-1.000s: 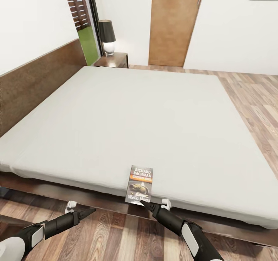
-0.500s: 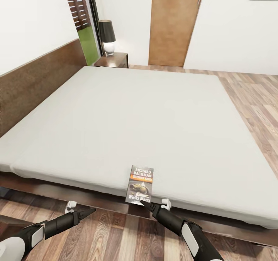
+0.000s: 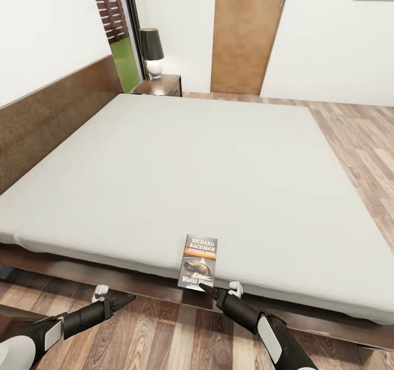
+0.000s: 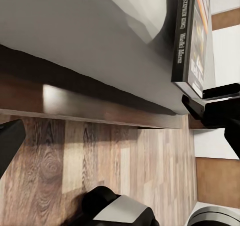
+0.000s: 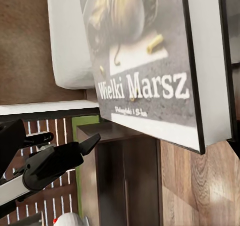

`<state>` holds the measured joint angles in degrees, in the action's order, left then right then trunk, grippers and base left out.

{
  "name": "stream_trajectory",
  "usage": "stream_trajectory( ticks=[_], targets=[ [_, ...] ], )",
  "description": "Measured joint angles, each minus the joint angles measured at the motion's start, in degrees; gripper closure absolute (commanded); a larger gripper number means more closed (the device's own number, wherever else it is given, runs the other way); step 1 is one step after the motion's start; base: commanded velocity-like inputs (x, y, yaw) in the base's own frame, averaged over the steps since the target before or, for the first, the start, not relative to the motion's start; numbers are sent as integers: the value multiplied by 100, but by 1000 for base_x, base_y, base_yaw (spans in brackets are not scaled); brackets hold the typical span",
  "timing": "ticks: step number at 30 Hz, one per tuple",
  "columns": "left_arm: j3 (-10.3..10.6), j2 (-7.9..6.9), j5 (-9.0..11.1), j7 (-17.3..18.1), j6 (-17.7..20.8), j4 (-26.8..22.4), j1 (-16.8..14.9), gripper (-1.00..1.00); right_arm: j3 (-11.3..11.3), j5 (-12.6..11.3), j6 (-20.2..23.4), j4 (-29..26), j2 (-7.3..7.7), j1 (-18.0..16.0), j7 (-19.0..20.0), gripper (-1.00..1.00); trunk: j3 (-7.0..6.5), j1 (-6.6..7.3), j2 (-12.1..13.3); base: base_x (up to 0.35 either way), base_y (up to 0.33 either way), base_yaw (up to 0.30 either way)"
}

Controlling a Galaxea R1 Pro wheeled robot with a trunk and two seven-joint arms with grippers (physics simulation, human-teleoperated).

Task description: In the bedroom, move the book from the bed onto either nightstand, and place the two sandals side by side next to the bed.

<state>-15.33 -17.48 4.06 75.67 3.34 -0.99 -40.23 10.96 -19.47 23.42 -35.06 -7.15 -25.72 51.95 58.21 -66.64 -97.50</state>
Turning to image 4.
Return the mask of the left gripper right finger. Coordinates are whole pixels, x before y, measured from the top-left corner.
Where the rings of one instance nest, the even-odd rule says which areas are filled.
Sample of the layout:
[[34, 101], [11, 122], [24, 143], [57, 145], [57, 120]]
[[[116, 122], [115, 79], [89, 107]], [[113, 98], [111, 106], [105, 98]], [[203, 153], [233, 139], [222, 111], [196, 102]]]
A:
[[225, 127], [224, 136], [240, 160], [240, 121], [228, 119]]

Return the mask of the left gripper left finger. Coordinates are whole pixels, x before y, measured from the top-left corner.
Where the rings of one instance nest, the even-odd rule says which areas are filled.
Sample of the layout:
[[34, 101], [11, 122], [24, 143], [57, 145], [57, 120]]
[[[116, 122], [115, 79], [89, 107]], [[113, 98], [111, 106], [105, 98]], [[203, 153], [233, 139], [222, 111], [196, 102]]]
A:
[[0, 179], [26, 138], [22, 119], [0, 124]]

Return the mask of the hardback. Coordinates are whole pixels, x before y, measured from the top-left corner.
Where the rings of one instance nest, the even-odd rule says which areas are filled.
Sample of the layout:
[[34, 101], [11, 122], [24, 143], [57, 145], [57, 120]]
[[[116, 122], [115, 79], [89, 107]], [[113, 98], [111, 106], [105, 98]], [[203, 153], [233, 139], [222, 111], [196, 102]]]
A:
[[178, 0], [171, 83], [190, 99], [203, 96], [210, 0]]

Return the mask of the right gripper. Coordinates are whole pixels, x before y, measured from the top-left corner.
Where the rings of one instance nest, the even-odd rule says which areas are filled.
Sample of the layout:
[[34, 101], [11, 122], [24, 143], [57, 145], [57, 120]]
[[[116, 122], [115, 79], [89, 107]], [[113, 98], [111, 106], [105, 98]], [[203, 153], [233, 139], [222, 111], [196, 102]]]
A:
[[207, 103], [204, 107], [183, 95], [181, 102], [195, 120], [200, 120], [210, 130], [225, 128], [228, 119], [240, 121], [240, 98]]

